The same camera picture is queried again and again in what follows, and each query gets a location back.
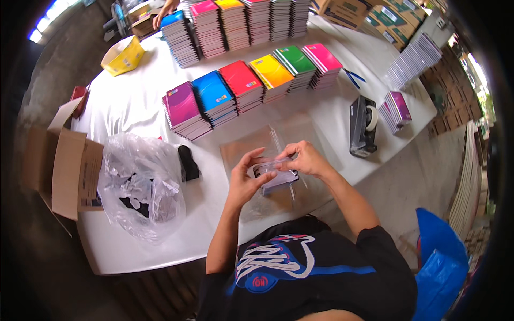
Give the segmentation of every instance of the barcode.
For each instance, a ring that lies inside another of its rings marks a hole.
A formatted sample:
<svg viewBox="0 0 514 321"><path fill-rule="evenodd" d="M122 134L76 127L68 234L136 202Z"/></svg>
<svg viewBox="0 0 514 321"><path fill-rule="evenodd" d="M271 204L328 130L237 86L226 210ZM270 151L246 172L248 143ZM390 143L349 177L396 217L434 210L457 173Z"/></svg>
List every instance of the barcode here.
<svg viewBox="0 0 514 321"><path fill-rule="evenodd" d="M416 10L416 6L409 0L403 0L403 4L409 7L412 11Z"/></svg>
<svg viewBox="0 0 514 321"><path fill-rule="evenodd" d="M386 16L388 16L394 23L398 20L398 18L394 15L394 13L389 11L389 9L386 7L382 7L382 13L385 14Z"/></svg>
<svg viewBox="0 0 514 321"><path fill-rule="evenodd" d="M391 36L387 31L384 31L382 34L390 43L394 44L396 40L394 40L393 36Z"/></svg>
<svg viewBox="0 0 514 321"><path fill-rule="evenodd" d="M81 206L92 206L93 200L90 198L81 198L80 199L80 205Z"/></svg>

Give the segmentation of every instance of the notebook logo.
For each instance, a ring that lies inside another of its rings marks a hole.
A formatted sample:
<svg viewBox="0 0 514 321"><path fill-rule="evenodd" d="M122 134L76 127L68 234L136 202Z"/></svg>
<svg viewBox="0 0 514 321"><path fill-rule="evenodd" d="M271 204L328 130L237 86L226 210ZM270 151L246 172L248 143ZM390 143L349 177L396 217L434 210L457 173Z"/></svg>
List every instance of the notebook logo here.
<svg viewBox="0 0 514 321"><path fill-rule="evenodd" d="M216 99L216 103L219 103L220 101L222 101L223 99L226 99L227 98L227 95L223 95L221 97L219 97L218 99Z"/></svg>

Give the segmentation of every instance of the white table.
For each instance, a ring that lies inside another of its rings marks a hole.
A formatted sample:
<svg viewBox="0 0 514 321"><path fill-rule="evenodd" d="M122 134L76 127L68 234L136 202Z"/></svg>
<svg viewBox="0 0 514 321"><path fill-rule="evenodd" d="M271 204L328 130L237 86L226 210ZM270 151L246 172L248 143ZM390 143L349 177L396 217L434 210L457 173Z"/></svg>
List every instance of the white table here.
<svg viewBox="0 0 514 321"><path fill-rule="evenodd" d="M325 92L308 90L270 105L255 108L211 134L188 142L167 128L161 104L165 92L186 80L194 80L236 60L246 62L288 45L323 43L345 68L366 79L358 91L344 72L335 88ZM398 55L389 43L334 26L318 16L309 18L306 37L228 52L208 61L180 69L164 41L152 36L141 42L146 50L139 66L126 74L112 77L101 72L91 83L84 114L72 122L72 129L102 143L120 132L143 137L163 137L171 143L189 146L202 176L185 187L187 218L161 246L153 246L130 236L118 224L111 225L103 212L79 214L78 230L85 253L95 274L120 274L162 268L205 257L216 229L228 192L228 179L219 145L245 136L271 121L305 110L319 129L327 158L351 184L370 175L404 148L436 115L436 110L417 80L409 94L404 94L412 123L400 136L393 136L379 119L378 151L369 160L351 156L349 106L359 93L380 104L388 92L381 81L389 64ZM283 213L240 223L239 243L243 243L275 224L294 219L298 213Z"/></svg>

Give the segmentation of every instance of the purple notebook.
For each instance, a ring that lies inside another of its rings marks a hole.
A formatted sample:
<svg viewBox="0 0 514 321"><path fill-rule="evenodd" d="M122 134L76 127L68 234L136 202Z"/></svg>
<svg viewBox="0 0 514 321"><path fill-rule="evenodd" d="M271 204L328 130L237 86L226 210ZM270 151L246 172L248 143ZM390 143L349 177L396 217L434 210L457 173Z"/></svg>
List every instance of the purple notebook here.
<svg viewBox="0 0 514 321"><path fill-rule="evenodd" d="M200 111L189 81L166 93L166 111L172 128L199 117Z"/></svg>

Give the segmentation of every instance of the notebook cover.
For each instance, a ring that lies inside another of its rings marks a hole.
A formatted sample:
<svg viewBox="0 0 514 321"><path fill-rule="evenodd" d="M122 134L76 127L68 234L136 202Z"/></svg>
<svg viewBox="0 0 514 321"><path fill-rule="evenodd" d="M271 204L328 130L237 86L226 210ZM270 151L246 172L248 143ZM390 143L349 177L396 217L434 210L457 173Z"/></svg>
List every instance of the notebook cover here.
<svg viewBox="0 0 514 321"><path fill-rule="evenodd" d="M166 108L170 116L171 126L200 115L190 82L171 89L166 93Z"/></svg>
<svg viewBox="0 0 514 321"><path fill-rule="evenodd" d="M250 62L250 66L268 89L276 88L295 78L270 54Z"/></svg>
<svg viewBox="0 0 514 321"><path fill-rule="evenodd" d="M212 2L212 0L202 1L200 3L191 6L191 14L193 17L198 16L201 13L208 12L211 10L217 10L218 6Z"/></svg>
<svg viewBox="0 0 514 321"><path fill-rule="evenodd" d="M284 63L288 63L289 67L296 71L296 74L317 70L316 66L297 46L275 49L275 54L282 58L281 61L284 60Z"/></svg>
<svg viewBox="0 0 514 321"><path fill-rule="evenodd" d="M175 11L173 14L167 15L164 18L162 18L160 27L162 28L162 27L165 27L167 25L170 25L177 21L182 21L182 20L184 20L184 11L178 10L178 11Z"/></svg>
<svg viewBox="0 0 514 321"><path fill-rule="evenodd" d="M221 68L219 73L236 96L241 96L247 91L262 86L259 78L242 60Z"/></svg>
<svg viewBox="0 0 514 321"><path fill-rule="evenodd" d="M244 7L239 0L215 0L214 1L222 10L227 10L235 7Z"/></svg>
<svg viewBox="0 0 514 321"><path fill-rule="evenodd" d="M233 98L217 70L193 80L193 87L196 90L204 112L216 108Z"/></svg>
<svg viewBox="0 0 514 321"><path fill-rule="evenodd" d="M307 45L305 48L311 52L313 57L327 70L340 69L343 67L336 57L322 44Z"/></svg>

